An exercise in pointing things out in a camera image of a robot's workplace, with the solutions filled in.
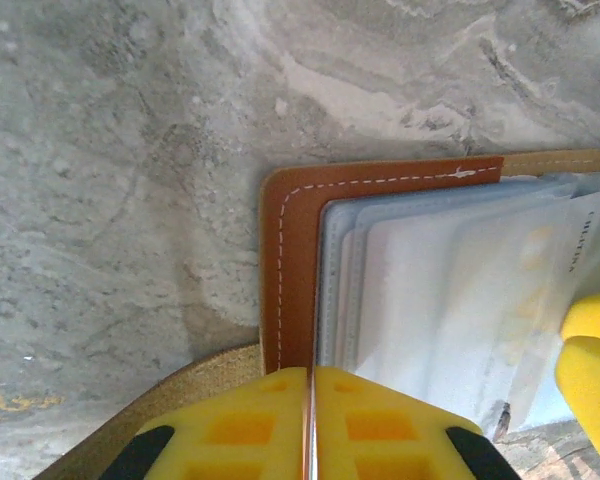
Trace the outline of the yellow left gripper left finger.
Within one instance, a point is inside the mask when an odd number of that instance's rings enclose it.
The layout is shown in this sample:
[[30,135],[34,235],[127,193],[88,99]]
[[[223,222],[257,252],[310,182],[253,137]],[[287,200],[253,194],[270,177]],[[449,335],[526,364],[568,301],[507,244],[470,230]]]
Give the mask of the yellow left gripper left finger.
[[146,422],[110,479],[300,479],[307,398],[301,367],[279,370]]

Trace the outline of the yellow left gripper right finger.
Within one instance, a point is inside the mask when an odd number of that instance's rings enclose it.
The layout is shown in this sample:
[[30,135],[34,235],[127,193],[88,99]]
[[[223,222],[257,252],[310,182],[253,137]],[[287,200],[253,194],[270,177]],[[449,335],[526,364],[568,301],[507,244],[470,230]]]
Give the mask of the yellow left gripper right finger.
[[319,479],[517,479],[473,422],[334,367],[315,370]]

